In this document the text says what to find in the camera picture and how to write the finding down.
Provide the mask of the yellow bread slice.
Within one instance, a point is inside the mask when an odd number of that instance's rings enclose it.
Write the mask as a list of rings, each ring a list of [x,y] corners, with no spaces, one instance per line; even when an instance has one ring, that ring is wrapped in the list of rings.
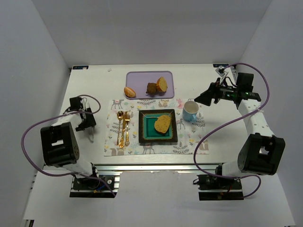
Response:
[[[154,123],[154,128],[158,133],[165,134],[171,123],[171,117],[169,115],[161,115],[158,117],[156,122]]]

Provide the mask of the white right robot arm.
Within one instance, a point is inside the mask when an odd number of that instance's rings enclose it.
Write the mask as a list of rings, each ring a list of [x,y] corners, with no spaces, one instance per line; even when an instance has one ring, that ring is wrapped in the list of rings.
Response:
[[[278,169],[285,140],[271,131],[261,111],[261,98],[253,92],[254,75],[239,73],[236,86],[226,86],[218,78],[209,88],[194,99],[195,102],[210,106],[219,100],[233,101],[242,115],[248,138],[235,161],[220,164],[216,175],[244,177],[247,175],[274,175]]]

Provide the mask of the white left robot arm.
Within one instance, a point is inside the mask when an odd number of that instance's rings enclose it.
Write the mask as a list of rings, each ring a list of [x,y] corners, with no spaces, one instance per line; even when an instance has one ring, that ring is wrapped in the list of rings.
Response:
[[[40,130],[44,162],[47,166],[62,167],[70,172],[97,176],[91,162],[80,154],[76,133],[83,132],[90,142],[97,125],[86,97],[70,98],[70,106],[51,126]]]

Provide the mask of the orange bread half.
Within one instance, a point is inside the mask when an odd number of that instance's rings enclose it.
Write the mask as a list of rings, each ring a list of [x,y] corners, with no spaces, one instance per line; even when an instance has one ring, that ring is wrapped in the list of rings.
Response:
[[[165,80],[164,77],[160,77],[158,80],[157,80],[157,83],[156,83],[156,88],[159,92],[166,92],[167,89],[168,89],[168,85],[167,85],[167,82]]]

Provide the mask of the small orange madeleine bread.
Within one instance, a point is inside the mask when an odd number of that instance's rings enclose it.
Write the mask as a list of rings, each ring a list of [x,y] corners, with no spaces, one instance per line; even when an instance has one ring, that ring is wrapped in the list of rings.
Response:
[[[130,87],[124,87],[124,94],[128,98],[135,98],[136,92]]]

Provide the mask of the light blue mug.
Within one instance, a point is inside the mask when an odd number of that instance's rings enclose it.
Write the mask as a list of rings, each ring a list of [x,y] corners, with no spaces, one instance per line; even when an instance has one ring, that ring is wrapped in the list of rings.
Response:
[[[197,113],[199,111],[199,106],[194,101],[187,101],[184,103],[182,117],[187,122],[196,122]]]

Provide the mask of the gold spoon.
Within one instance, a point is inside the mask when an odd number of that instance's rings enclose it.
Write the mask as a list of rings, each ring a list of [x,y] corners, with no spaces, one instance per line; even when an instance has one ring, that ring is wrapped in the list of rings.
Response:
[[[118,125],[118,133],[117,133],[117,140],[116,140],[116,145],[119,145],[119,140],[120,140],[120,128],[121,128],[121,121],[124,118],[124,112],[123,111],[118,111],[117,112],[117,119],[119,121],[119,125]]]

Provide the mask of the animal print placemat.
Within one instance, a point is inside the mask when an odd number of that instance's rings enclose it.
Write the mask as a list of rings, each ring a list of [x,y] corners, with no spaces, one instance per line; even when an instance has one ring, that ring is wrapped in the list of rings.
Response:
[[[206,134],[205,118],[202,109],[199,108],[196,122],[187,122],[182,117],[184,103],[187,99],[139,99],[139,100],[112,100],[108,104],[106,137],[104,155],[147,155],[147,154],[178,154],[190,155],[196,145]],[[155,109],[174,109],[178,134],[177,143],[145,143],[138,140],[139,111]],[[129,112],[129,146],[120,148],[116,145],[118,125],[117,112]]]

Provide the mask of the gold fork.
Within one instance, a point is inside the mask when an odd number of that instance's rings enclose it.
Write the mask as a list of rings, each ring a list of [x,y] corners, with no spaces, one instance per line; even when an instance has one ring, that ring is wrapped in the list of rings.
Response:
[[[125,132],[126,132],[126,139],[125,139],[125,146],[129,146],[130,142],[129,142],[129,124],[130,122],[130,114],[129,112],[125,112]]]

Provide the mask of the dark brown muffin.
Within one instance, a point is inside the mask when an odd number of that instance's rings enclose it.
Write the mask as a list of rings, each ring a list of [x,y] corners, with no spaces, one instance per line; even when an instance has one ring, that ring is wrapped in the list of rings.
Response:
[[[149,95],[153,95],[157,92],[157,85],[156,83],[148,83],[146,93]]]

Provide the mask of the blue label sticker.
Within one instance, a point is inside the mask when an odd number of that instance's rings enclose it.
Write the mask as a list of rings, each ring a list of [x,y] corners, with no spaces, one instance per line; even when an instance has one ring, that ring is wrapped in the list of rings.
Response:
[[[72,70],[87,70],[89,68],[88,65],[84,66],[73,66]]]

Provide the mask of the black teal square plate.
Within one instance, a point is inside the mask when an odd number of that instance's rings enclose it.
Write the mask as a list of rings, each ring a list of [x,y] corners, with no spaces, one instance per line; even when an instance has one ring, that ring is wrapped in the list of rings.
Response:
[[[156,120],[162,116],[170,117],[170,126],[165,133],[157,132],[155,129]],[[177,143],[178,134],[176,126],[176,116],[174,109],[155,109],[139,111],[138,140],[140,144],[145,143]]]

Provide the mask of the lavender plastic tray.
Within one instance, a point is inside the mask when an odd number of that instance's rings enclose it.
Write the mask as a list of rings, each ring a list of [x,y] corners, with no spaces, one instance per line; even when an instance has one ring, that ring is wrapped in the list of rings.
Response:
[[[168,89],[166,92],[146,93],[148,83],[156,83],[160,77],[164,77]],[[171,99],[175,96],[173,74],[170,71],[132,71],[126,75],[125,86],[135,91],[135,97],[128,99]]]

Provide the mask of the aluminium table rail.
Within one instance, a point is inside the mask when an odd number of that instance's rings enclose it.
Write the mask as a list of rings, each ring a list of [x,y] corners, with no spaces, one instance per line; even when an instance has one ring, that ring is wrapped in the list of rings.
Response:
[[[81,172],[85,173],[88,171],[88,169],[91,167],[91,164],[82,164],[83,167],[81,167],[80,164],[68,164],[64,165],[62,167],[54,167],[54,166],[47,166],[45,165],[43,167],[43,170],[45,171],[65,171],[68,170],[70,172]],[[159,171],[176,171],[180,173],[200,173],[201,171],[193,164],[190,165],[173,165],[173,164],[159,164],[159,165],[152,165],[152,164],[146,164],[146,165],[95,165],[97,171],[102,174],[116,174],[116,173],[122,173],[125,171],[131,171],[131,172],[159,172]]]

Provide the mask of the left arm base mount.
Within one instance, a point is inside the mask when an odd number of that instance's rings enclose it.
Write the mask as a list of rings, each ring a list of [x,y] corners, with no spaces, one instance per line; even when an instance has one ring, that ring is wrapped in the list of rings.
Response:
[[[100,175],[100,179],[105,181],[112,192],[103,182],[87,179],[73,178],[70,190],[71,198],[115,198],[119,187],[120,177],[117,175]]]

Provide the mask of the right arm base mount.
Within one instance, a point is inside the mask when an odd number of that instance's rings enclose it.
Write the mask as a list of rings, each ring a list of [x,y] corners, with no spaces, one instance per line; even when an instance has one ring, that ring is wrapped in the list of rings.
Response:
[[[240,201],[244,200],[240,180],[197,175],[193,185],[198,186],[200,201]]]

